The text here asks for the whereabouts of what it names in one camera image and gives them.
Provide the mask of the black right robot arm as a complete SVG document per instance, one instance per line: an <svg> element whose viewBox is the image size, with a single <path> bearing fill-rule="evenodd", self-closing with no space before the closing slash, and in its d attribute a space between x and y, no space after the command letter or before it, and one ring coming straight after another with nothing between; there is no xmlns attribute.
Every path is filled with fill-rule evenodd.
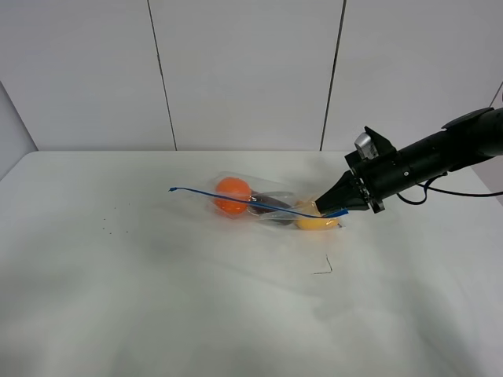
<svg viewBox="0 0 503 377"><path fill-rule="evenodd" d="M341 210L378 213L383 201L436 177L493 159L502 154L502 110L482 108L402 149L366 126L346 155L349 170L315 200L320 214Z"/></svg>

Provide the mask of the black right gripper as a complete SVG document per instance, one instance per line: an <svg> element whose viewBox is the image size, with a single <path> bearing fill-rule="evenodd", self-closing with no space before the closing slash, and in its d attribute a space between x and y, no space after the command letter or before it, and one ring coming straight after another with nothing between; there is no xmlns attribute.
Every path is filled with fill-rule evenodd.
<svg viewBox="0 0 503 377"><path fill-rule="evenodd" d="M395 157L397 149L370 127L365 126L363 132L371 136L379 155L375 159L361 159L354 147L355 150L345 156L350 170L344 172L330 190L315 200L320 214L333 214L341 210L372 209L374 213L384 210L384 198L376 182L380 176L379 169L387 164L387 159Z"/></svg>

